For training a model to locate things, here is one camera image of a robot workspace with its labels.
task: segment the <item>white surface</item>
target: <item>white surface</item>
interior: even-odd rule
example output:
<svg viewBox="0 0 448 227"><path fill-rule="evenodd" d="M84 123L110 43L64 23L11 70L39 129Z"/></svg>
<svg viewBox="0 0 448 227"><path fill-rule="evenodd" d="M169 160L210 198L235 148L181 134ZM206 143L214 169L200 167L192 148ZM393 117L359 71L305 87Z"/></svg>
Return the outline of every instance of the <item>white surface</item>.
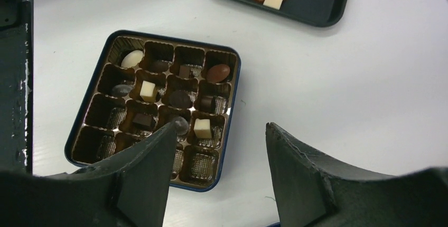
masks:
<svg viewBox="0 0 448 227"><path fill-rule="evenodd" d="M34 172L72 172L64 144L118 29L227 45L242 59L221 181L170 188L166 226L278 220L265 148L274 121L369 170L448 165L448 3L349 0L316 29L228 0L35 0Z"/></svg>

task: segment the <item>table surface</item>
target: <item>table surface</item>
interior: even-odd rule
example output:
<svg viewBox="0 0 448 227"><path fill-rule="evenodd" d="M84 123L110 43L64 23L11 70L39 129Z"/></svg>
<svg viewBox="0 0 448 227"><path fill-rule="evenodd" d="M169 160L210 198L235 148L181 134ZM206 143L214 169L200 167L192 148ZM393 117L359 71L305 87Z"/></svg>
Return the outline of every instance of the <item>table surface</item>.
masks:
<svg viewBox="0 0 448 227"><path fill-rule="evenodd" d="M34 173L77 168L69 131L108 35L128 29L241 56L221 180L170 188L165 226L278 221L265 147L276 122L352 165L400 175L448 165L448 3L348 0L318 29L229 0L35 0Z"/></svg>

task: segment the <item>white chocolate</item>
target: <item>white chocolate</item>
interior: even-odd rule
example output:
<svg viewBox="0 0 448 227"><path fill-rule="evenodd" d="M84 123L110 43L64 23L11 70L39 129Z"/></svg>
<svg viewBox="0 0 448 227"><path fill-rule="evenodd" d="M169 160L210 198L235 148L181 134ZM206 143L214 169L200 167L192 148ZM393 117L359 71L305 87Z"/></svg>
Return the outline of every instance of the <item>white chocolate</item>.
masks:
<svg viewBox="0 0 448 227"><path fill-rule="evenodd" d="M196 137L201 139L211 139L211 129L210 129L210 120L209 119L196 119L194 122L194 133L196 134Z"/></svg>
<svg viewBox="0 0 448 227"><path fill-rule="evenodd" d="M140 90L140 97L146 102L155 102L157 96L157 89L155 84L147 81L143 81L142 89Z"/></svg>
<svg viewBox="0 0 448 227"><path fill-rule="evenodd" d="M123 58L121 66L123 68L131 68L136 66L139 62L141 62L142 59L143 59L143 51L134 50Z"/></svg>
<svg viewBox="0 0 448 227"><path fill-rule="evenodd" d="M280 6L282 5L283 0L265 0L263 5L267 7L274 8L276 10L280 10Z"/></svg>

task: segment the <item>chocolate box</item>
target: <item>chocolate box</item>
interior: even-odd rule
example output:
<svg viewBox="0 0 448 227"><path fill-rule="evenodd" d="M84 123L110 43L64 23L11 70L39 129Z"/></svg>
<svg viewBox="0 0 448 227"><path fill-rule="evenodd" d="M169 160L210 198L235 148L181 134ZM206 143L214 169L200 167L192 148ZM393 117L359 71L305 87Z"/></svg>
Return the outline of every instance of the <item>chocolate box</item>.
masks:
<svg viewBox="0 0 448 227"><path fill-rule="evenodd" d="M134 50L143 51L142 61L132 68L120 67L124 56ZM167 70L150 72L156 60L166 62ZM208 82L207 71L218 64L228 65L229 75L223 82ZM179 76L185 66L191 71L188 79ZM238 53L224 46L131 31L113 33L103 48L66 143L67 159L78 166L93 164L149 136L173 115L181 116L189 122L189 131L178 136L171 185L197 192L212 189L222 169L240 67ZM157 86L155 102L140 97L143 81ZM124 97L113 97L111 90L118 84L133 89ZM175 90L188 94L190 108L170 105L170 94ZM213 110L201 108L204 97L213 97ZM136 127L136 114L152 116L153 128ZM196 119L210 119L211 139L196 137Z"/></svg>

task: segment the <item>tray rim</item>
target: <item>tray rim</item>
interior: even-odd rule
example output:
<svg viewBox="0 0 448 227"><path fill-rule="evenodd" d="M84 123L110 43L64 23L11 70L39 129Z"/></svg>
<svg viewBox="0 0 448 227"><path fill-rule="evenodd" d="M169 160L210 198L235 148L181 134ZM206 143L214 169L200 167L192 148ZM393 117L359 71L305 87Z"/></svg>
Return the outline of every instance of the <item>tray rim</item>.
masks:
<svg viewBox="0 0 448 227"><path fill-rule="evenodd" d="M253 7L253 8L257 8L257 9L260 9L260 10L263 10L263 11L267 11L267 12L270 12L270 13L273 13L273 14L285 17L285 18L289 18L291 20L295 20L295 21L298 21L298 22L301 22L301 23L305 23L305 24L308 24L308 25L311 25L311 26L316 26L316 27L329 27L329 26L335 25L337 22L339 22L339 20L341 20L342 16L344 15L344 12L346 10L346 4L347 4L347 0L342 0L341 12L339 13L339 15L332 21L327 21L325 23L322 23L322 22L309 21L309 20L305 20L305 19L303 19L301 17L297 17L295 15L282 13L279 10L269 8L269 7L263 6L261 4L256 4L256 3L250 2L248 0L234 0L234 1L242 3L242 4L245 4L245 5L248 5L248 6Z"/></svg>
<svg viewBox="0 0 448 227"><path fill-rule="evenodd" d="M75 127L75 125L79 124L79 122L81 122L83 120L83 114L85 113L84 109L88 108L90 95L91 95L92 91L94 90L97 81L99 80L100 73L101 73L101 70L102 70L102 66L101 65L103 63L103 59L101 59L101 58L105 58L106 54L107 54L107 52L109 50L109 48L108 48L109 46L107 44L111 43L111 41L113 41L116 37L121 36L121 35L134 35L134 36L147 37L147 38L150 38L150 39L159 39L159 40L162 40L162 41L183 42L185 44L193 44L193 45L206 45L207 47L210 47L210 48L216 48L216 49L219 49L219 50L227 50L228 52L232 52L232 53L236 54L237 60L238 60L238 65L237 65L237 68L236 68L236 75L235 75L236 78L235 78L235 85L234 85L234 94L233 94L233 97L232 97L232 100L231 100L231 105L230 105L232 108L230 109L230 114L229 114L229 118L228 118L228 122L227 122L227 128L226 128L227 129L227 134L226 134L226 136L225 136L225 138L223 140L223 143L222 143L221 157L220 157L220 160L218 161L217 173L216 173L216 177L215 177L214 182L211 185L209 185L208 187L205 187L205 188L188 187L188 186L185 186L185 185L171 184L171 182L170 182L170 186L172 186L172 187L178 187L178 188L182 188L182 189L190 190L190 191L194 191L194 192L207 192L207 191L213 189L218 184L219 180L221 179L222 166L223 166L223 163L224 163L224 157L225 157L226 148L227 148L227 140L228 140L228 137L229 137L229 133L228 132L230 130L230 124L231 124L232 115L233 115L233 112L234 112L233 105L235 104L236 94L237 94L237 90L238 90L239 74L240 74L240 70L241 70L241 58L240 58L238 52L235 49L233 49L231 47L228 47L228 46L216 45L216 44L211 44L211 43L206 43L206 42L199 42L199 41L193 41L193 40L180 39L180 38L169 37L169 36L164 36L164 35L157 35L157 34L151 34L151 33L137 32L137 31L131 31L131 30L118 30L118 31L115 31L112 34L110 34L109 37L107 37L106 42L105 42L105 44L103 46L103 49L101 51L101 54L100 54L98 62L97 62L97 65L95 66L95 70L93 72L94 76L92 76L92 78L90 79L89 85L87 86L86 93L84 94L84 97L82 99L81 105L80 105L79 110L78 110L78 113L77 113L77 115L76 115L76 117L74 119L72 128L70 129L69 136L68 136L66 144L64 146L64 155L65 155L67 161L72 163L75 166L78 166L78 167L87 166L86 164L82 164L80 162L77 162L77 161L73 160L70 157L71 149L72 149L72 146L73 146L72 142L73 142L73 140L76 137L76 134L78 132L78 128Z"/></svg>

